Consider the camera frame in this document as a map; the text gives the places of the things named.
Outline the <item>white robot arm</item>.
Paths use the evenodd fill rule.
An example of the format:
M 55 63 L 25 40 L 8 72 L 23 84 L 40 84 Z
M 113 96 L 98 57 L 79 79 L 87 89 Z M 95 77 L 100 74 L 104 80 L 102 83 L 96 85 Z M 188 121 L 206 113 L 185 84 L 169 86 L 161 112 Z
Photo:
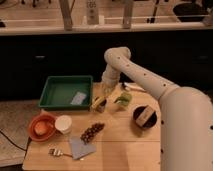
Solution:
M 161 111 L 161 171 L 213 171 L 213 103 L 193 87 L 181 87 L 131 61 L 127 47 L 104 53 L 103 92 L 125 74 L 155 100 Z

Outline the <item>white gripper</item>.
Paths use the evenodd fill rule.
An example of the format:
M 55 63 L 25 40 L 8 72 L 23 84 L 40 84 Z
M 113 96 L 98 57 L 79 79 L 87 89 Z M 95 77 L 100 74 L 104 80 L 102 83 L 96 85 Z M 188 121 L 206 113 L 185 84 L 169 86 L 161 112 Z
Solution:
M 110 95 L 119 82 L 119 75 L 115 73 L 110 73 L 109 71 L 104 71 L 102 74 L 102 93 L 104 95 Z

